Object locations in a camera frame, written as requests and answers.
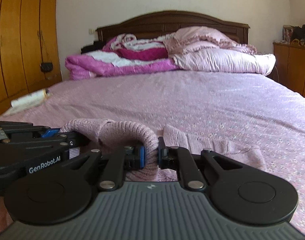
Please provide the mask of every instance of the metal pin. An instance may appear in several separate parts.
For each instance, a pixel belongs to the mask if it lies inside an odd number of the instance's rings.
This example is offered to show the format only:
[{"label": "metal pin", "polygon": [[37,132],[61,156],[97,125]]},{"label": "metal pin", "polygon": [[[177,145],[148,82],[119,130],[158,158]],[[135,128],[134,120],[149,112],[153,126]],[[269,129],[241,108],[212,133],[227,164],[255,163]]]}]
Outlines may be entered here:
[{"label": "metal pin", "polygon": [[204,184],[199,180],[192,180],[188,182],[188,187],[192,189],[201,189],[203,186]]},{"label": "metal pin", "polygon": [[116,184],[111,180],[104,180],[100,182],[100,187],[104,189],[112,189],[116,186]]}]

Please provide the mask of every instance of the headboard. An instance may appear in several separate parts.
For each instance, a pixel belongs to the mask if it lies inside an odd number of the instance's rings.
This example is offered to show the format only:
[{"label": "headboard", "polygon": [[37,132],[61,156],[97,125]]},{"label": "headboard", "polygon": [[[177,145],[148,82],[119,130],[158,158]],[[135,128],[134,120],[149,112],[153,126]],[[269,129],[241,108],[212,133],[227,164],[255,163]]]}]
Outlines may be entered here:
[{"label": "headboard", "polygon": [[99,41],[104,42],[122,33],[132,33],[138,39],[153,39],[189,26],[215,28],[234,41],[248,43],[249,25],[222,21],[208,15],[186,11],[148,13],[120,24],[99,27],[96,32]]}]

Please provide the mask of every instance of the gray ribbed plate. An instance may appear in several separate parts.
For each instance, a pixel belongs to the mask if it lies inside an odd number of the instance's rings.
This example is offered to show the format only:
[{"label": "gray ribbed plate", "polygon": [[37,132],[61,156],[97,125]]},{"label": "gray ribbed plate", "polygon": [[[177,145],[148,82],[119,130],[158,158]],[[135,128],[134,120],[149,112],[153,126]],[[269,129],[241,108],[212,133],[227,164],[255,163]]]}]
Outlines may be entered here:
[{"label": "gray ribbed plate", "polygon": [[54,226],[14,222],[0,240],[188,240],[305,239],[288,223],[259,228],[240,225],[219,214],[202,193],[178,182],[125,182],[100,193],[91,208]]}]

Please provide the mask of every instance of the cabinet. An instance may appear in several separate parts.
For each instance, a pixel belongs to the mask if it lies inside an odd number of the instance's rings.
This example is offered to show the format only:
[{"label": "cabinet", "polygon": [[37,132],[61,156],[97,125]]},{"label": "cabinet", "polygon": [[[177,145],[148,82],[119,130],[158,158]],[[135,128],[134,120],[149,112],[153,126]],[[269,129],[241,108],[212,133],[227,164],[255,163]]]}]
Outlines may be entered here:
[{"label": "cabinet", "polygon": [[[56,0],[0,0],[0,114],[10,101],[62,81]],[[43,73],[42,62],[54,69]]]},{"label": "cabinet", "polygon": [[305,47],[274,43],[274,54],[279,83],[305,97]]}]

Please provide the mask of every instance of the bed sheet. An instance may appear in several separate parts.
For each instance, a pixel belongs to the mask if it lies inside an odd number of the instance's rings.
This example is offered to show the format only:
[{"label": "bed sheet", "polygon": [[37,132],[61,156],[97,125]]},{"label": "bed sheet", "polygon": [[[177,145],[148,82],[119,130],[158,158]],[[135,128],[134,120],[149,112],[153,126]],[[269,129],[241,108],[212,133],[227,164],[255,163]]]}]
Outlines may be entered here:
[{"label": "bed sheet", "polygon": [[0,118],[61,127],[74,118],[140,122],[259,145],[268,172],[291,182],[299,205],[291,223],[305,234],[305,98],[250,73],[171,71],[52,87],[53,96],[24,113]]}]

